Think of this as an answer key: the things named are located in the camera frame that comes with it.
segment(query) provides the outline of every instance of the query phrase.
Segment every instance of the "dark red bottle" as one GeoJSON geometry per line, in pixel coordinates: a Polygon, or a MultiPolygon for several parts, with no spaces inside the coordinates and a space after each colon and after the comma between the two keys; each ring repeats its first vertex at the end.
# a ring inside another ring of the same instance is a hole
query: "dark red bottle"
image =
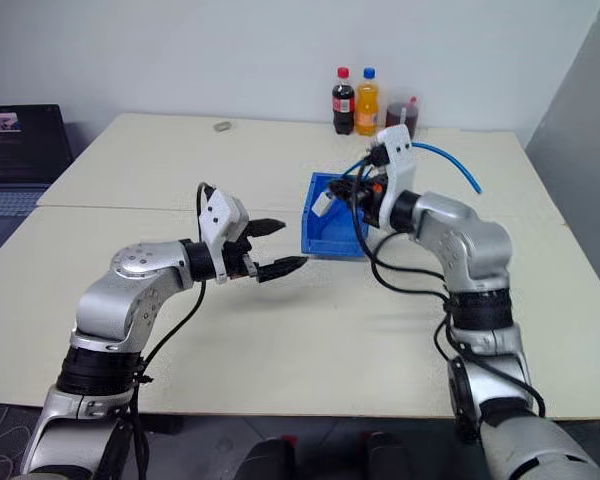
{"type": "Polygon", "coordinates": [[[355,90],[349,85],[349,69],[338,68],[338,84],[333,87],[333,126],[339,135],[353,132],[353,112],[355,110],[355,90]]]}

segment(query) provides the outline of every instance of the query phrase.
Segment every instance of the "orange soda bottle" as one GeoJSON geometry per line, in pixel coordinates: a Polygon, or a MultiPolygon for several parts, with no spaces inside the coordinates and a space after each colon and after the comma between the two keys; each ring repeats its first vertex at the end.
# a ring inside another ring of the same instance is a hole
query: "orange soda bottle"
{"type": "Polygon", "coordinates": [[[364,69],[364,81],[358,86],[356,101],[356,132],[371,136],[378,126],[378,85],[374,81],[374,68],[364,69]]]}

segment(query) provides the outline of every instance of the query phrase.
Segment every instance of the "laptop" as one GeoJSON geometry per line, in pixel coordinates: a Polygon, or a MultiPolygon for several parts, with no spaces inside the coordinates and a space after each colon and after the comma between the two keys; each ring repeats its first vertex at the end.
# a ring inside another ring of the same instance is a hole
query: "laptop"
{"type": "Polygon", "coordinates": [[[0,106],[0,246],[72,162],[58,105],[0,106]]]}

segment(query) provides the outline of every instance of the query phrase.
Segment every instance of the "gray wall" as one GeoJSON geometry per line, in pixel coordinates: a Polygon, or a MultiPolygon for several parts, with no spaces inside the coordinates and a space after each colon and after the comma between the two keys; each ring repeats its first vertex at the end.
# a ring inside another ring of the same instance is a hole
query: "gray wall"
{"type": "Polygon", "coordinates": [[[527,154],[600,277],[600,12],[527,154]]]}

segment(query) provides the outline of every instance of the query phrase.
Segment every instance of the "blue tray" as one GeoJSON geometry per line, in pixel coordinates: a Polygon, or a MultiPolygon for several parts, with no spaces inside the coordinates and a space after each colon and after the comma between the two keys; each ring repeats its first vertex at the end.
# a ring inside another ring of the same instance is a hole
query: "blue tray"
{"type": "MultiPolygon", "coordinates": [[[[351,212],[341,200],[335,200],[323,217],[311,211],[313,203],[324,192],[331,180],[340,178],[336,173],[314,172],[302,212],[302,253],[325,256],[363,257],[351,212]]],[[[367,238],[369,226],[360,221],[362,234],[367,238]]]]}

